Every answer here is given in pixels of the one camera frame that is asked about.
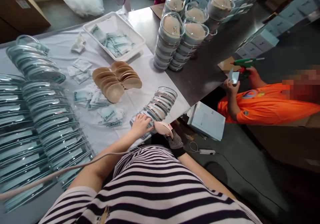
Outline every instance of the cardboard box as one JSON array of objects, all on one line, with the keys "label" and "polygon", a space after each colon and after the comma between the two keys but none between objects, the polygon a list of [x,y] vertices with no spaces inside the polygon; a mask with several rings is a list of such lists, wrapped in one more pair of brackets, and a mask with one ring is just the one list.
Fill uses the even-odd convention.
[{"label": "cardboard box", "polygon": [[50,26],[34,0],[0,0],[0,4],[0,17],[23,34],[39,34]]},{"label": "cardboard box", "polygon": [[21,33],[12,28],[3,19],[0,19],[0,44],[15,40]]}]

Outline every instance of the clear plastic lid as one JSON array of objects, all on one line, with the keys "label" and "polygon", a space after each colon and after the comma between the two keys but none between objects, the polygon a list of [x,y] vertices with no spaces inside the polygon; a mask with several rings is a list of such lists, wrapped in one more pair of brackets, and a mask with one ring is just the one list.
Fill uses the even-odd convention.
[{"label": "clear plastic lid", "polygon": [[234,7],[233,0],[210,0],[207,10],[210,18],[220,21],[225,19]]},{"label": "clear plastic lid", "polygon": [[160,29],[166,34],[161,36],[165,40],[168,38],[180,40],[185,31],[181,17],[176,12],[169,12],[161,18]]},{"label": "clear plastic lid", "polygon": [[197,22],[204,23],[209,18],[208,11],[201,9],[197,2],[190,2],[185,7],[184,15]]},{"label": "clear plastic lid", "polygon": [[186,0],[166,0],[165,5],[171,10],[171,11],[183,11],[184,6],[186,4]]},{"label": "clear plastic lid", "polygon": [[199,45],[209,34],[209,28],[193,19],[187,18],[183,22],[185,34],[183,39],[190,45]]}]

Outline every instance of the packaging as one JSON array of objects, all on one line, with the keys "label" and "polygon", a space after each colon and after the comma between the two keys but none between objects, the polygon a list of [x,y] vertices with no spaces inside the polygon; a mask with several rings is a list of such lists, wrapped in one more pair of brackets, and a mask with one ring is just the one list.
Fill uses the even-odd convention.
[{"label": "packaging", "polygon": [[21,33],[35,35],[50,26],[34,0],[0,0],[0,4],[0,18]]}]

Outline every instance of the hand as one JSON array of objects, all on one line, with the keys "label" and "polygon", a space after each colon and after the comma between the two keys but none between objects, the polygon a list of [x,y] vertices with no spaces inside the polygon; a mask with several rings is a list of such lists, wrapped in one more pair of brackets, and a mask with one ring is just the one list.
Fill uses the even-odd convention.
[{"label": "hand", "polygon": [[228,96],[236,96],[239,90],[240,81],[238,81],[236,86],[233,86],[233,80],[230,81],[230,79],[228,78],[223,83],[223,86]]},{"label": "hand", "polygon": [[173,155],[176,158],[178,158],[185,153],[185,150],[183,148],[181,137],[176,133],[175,130],[172,130],[172,134],[173,134],[173,139],[171,137],[166,137],[166,138],[169,142],[169,146]]},{"label": "hand", "polygon": [[250,75],[249,75],[249,78],[257,78],[259,76],[258,72],[257,72],[257,69],[253,66],[251,66],[250,68],[247,68],[247,70],[250,72]]},{"label": "hand", "polygon": [[136,116],[136,119],[134,120],[130,131],[130,133],[135,137],[136,140],[143,137],[153,129],[153,127],[147,128],[150,121],[151,118],[148,118],[147,115],[139,114]]}]

